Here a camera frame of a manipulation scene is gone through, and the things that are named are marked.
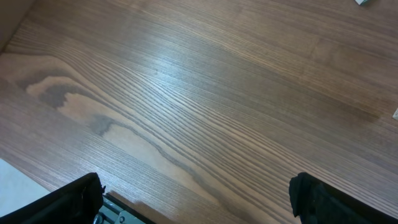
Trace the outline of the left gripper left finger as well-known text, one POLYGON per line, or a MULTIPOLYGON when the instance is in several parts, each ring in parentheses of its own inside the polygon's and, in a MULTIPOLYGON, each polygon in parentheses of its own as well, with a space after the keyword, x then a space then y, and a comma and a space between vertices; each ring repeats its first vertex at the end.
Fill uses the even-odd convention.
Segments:
POLYGON ((91 172, 1 217, 1 223, 93 223, 103 194, 98 174, 91 172))

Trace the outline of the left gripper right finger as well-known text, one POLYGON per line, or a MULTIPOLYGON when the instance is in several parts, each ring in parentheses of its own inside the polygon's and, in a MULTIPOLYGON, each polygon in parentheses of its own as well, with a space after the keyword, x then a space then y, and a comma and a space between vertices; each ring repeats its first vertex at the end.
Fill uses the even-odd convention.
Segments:
POLYGON ((302 224, 397 224, 397 219, 301 172, 289 182, 292 213, 302 224))

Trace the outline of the wooden block with O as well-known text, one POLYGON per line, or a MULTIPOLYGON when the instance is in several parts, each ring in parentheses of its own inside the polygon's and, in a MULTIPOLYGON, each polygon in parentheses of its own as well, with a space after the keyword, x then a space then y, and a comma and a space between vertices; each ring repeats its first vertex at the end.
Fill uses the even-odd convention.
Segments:
POLYGON ((394 112, 394 114, 392 115, 392 117, 393 117, 395 120, 398 120, 398 109, 396 109, 396 111, 394 112))

